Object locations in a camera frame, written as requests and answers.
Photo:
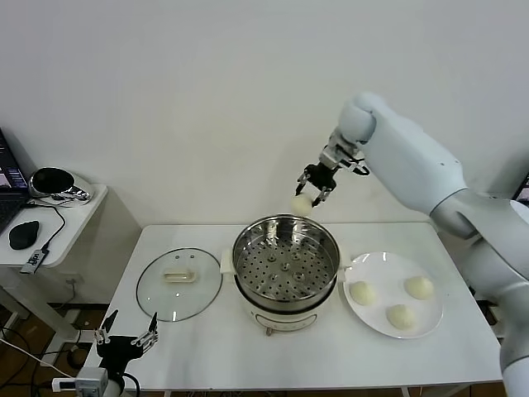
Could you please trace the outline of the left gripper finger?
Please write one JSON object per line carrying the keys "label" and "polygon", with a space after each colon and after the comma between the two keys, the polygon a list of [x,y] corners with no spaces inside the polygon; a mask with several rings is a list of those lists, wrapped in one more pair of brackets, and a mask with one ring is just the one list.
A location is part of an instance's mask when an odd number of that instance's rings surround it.
{"label": "left gripper finger", "polygon": [[115,309],[107,318],[105,318],[101,326],[94,331],[94,339],[96,343],[109,343],[110,330],[117,317],[118,310]]}
{"label": "left gripper finger", "polygon": [[139,337],[133,338],[132,346],[152,347],[158,341],[158,313],[155,312],[150,320],[150,324],[145,332]]}

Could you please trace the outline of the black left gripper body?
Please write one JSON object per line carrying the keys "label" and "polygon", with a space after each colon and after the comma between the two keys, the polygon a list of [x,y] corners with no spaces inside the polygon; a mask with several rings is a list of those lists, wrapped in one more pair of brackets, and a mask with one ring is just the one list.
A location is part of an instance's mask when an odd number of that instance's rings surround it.
{"label": "black left gripper body", "polygon": [[97,354],[101,358],[99,366],[108,374],[121,375],[130,361],[143,356],[143,348],[137,346],[135,337],[110,336],[108,342],[96,344]]}

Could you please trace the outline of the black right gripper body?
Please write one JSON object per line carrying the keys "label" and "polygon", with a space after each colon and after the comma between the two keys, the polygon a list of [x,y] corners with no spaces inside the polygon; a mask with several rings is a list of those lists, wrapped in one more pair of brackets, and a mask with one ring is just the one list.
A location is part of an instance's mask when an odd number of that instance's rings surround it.
{"label": "black right gripper body", "polygon": [[336,188],[336,181],[334,175],[337,168],[329,169],[323,163],[317,165],[307,165],[304,169],[307,174],[307,181],[320,191],[334,190]]}

